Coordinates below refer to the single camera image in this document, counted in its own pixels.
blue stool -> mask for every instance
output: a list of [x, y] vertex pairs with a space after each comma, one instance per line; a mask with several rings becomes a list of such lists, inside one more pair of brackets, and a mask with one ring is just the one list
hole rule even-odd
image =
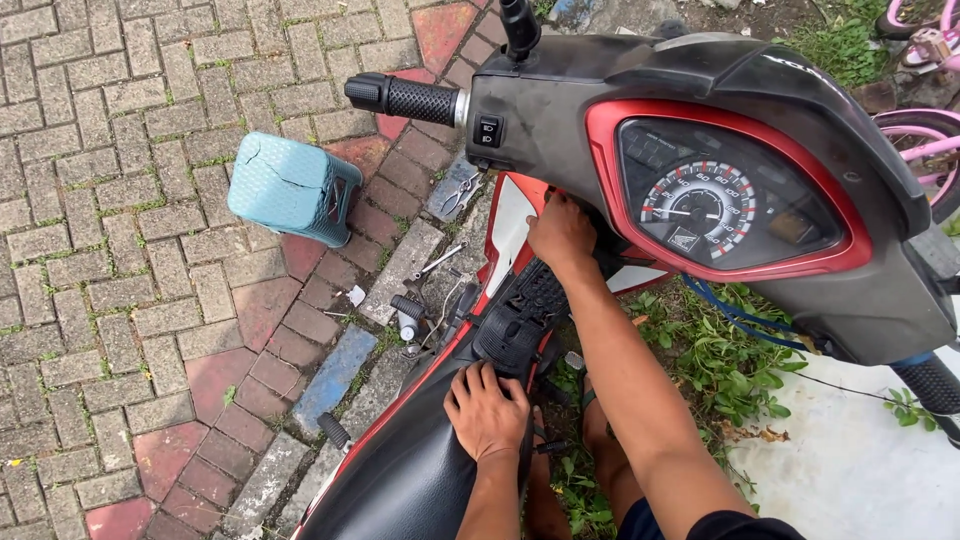
[[275, 233], [347, 244], [350, 195], [360, 169], [309, 144], [253, 132], [240, 141], [227, 206]]

motorcycle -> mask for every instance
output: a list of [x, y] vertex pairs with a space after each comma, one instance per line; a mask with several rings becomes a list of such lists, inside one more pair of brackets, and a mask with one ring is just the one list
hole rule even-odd
[[[499, 1], [508, 44], [471, 92], [379, 73], [345, 84], [358, 109], [465, 129], [468, 161], [501, 172], [480, 284], [465, 287], [437, 345], [358, 440], [321, 418], [345, 455], [292, 540], [456, 536], [476, 467], [444, 395], [481, 358], [529, 388], [560, 355], [564, 291], [525, 241], [526, 216], [555, 192], [598, 231], [594, 256], [612, 292], [677, 272], [744, 282], [792, 317], [804, 349], [891, 366], [960, 448], [960, 381], [930, 352], [956, 341], [960, 253], [842, 88], [798, 53], [749, 37], [541, 38], [526, 0]], [[422, 314], [402, 300], [401, 312]]]

person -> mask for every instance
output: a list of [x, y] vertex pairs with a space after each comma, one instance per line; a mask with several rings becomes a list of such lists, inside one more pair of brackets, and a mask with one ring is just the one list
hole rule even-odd
[[[713, 461], [684, 398], [607, 288], [591, 255], [596, 231], [580, 208], [555, 195], [527, 223], [527, 241], [564, 287], [583, 345], [583, 442], [617, 538], [803, 540], [780, 520], [757, 518]], [[475, 362], [454, 377], [444, 408], [477, 463], [457, 539], [519, 538], [517, 467], [531, 414], [519, 381], [499, 379], [488, 362]], [[542, 426], [540, 411], [533, 413]], [[547, 460], [536, 455], [531, 466], [525, 535], [570, 538]]]

handlebar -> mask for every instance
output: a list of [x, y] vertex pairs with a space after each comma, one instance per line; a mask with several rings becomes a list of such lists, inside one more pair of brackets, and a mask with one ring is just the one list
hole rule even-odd
[[466, 123], [468, 95], [458, 88], [427, 85], [383, 73], [361, 73], [347, 79], [344, 94], [356, 109], [451, 128]]
[[960, 449], [960, 380], [934, 353], [911, 356], [890, 364], [954, 448]]

speedometer numbers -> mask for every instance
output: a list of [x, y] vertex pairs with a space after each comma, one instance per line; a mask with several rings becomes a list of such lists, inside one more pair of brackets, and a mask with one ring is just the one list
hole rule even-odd
[[693, 161], [667, 173], [647, 193], [641, 224], [669, 229], [663, 240], [675, 249], [712, 258], [732, 250], [746, 237], [756, 215], [756, 193], [732, 165]]

